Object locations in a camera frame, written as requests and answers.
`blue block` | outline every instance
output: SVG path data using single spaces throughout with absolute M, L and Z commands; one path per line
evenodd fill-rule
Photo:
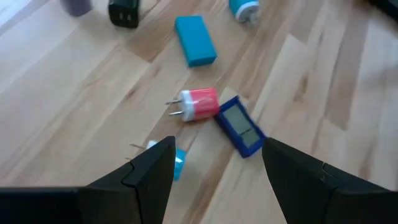
M 187 153 L 184 150 L 181 150 L 178 147 L 175 148 L 174 180 L 178 180 L 180 178 L 186 155 Z
M 189 67 L 208 65 L 216 60 L 217 53 L 202 16 L 177 17 L 175 30 Z

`metal prong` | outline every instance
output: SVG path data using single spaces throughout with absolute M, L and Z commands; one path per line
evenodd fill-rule
M 256 12 L 250 13 L 250 15 L 248 16 L 248 19 L 247 19 L 247 21 L 249 22 L 250 26 L 256 25 L 257 20 L 258 20 L 258 17 L 257 17 L 257 13 Z
M 172 104 L 181 103 L 181 102 L 182 102 L 182 100 L 172 100 L 170 102 L 167 102 L 166 105 L 172 105 Z
M 136 144 L 133 144 L 133 143 L 131 143 L 130 146 L 132 146 L 132 147 L 137 147 L 137 148 L 139 148 L 139 149 L 146 150 L 146 148 L 144 148 L 144 147 L 142 147 L 142 146 L 139 146 L 139 145 L 136 145 Z
M 169 113 L 170 116 L 174 116 L 174 115 L 180 115 L 183 114 L 184 111 L 177 111 L 177 112 L 173 112 L 173 113 Z

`black power adapter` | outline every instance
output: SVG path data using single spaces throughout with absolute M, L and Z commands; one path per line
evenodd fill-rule
M 109 18 L 116 26 L 137 28 L 139 23 L 139 0 L 110 0 Z

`purple object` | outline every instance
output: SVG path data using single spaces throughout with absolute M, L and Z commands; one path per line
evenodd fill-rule
M 72 16 L 81 16 L 93 8 L 91 0 L 61 0 L 62 5 Z

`red and white wall charger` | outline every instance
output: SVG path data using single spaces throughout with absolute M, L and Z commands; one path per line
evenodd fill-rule
M 166 104 L 174 103 L 179 103 L 180 111 L 170 113 L 170 115 L 182 115 L 183 121 L 209 118 L 218 114 L 220 110 L 217 92 L 214 88 L 182 90 L 177 100 Z

